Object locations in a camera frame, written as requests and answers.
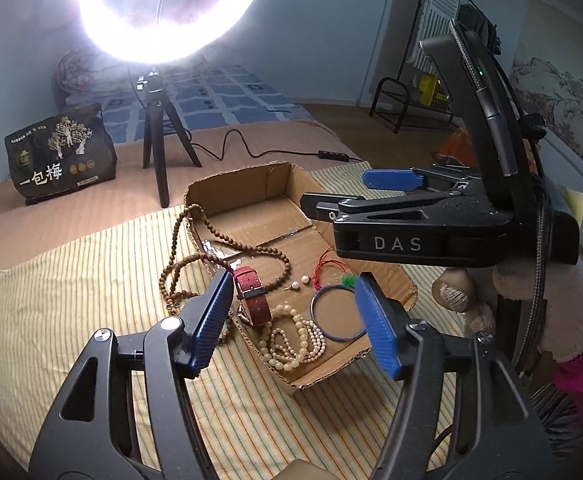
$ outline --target wall mural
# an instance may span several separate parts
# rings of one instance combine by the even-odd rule
[[[529,0],[511,84],[527,112],[583,160],[583,25],[538,0]]]

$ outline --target pearl bracelet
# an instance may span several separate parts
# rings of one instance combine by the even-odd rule
[[[270,367],[278,371],[290,372],[300,366],[300,363],[316,361],[325,353],[325,336],[312,320],[302,319],[300,314],[291,305],[278,305],[272,309],[272,319],[290,316],[296,323],[300,338],[298,351],[292,348],[289,338],[282,328],[272,330],[272,322],[265,324],[262,329],[262,339],[258,342],[258,351]],[[276,344],[276,336],[283,339],[283,344]]]

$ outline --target red watch strap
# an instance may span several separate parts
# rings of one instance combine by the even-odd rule
[[[258,274],[251,267],[239,267],[234,272],[238,292],[242,298],[244,315],[252,326],[262,326],[272,320],[265,289]]]

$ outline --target black snack bag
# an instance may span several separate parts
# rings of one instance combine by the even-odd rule
[[[116,178],[100,104],[69,110],[5,137],[9,173],[27,205]]]

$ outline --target stuffed animal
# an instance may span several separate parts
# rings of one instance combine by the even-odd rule
[[[511,300],[530,300],[535,263],[513,258],[495,266],[491,281],[495,290]],[[465,318],[465,334],[480,330],[494,333],[494,306],[482,301],[480,287],[467,269],[447,269],[433,282],[436,301]],[[575,266],[549,263],[545,280],[547,311],[540,349],[551,352],[557,368],[556,388],[573,400],[583,424],[583,261]]]

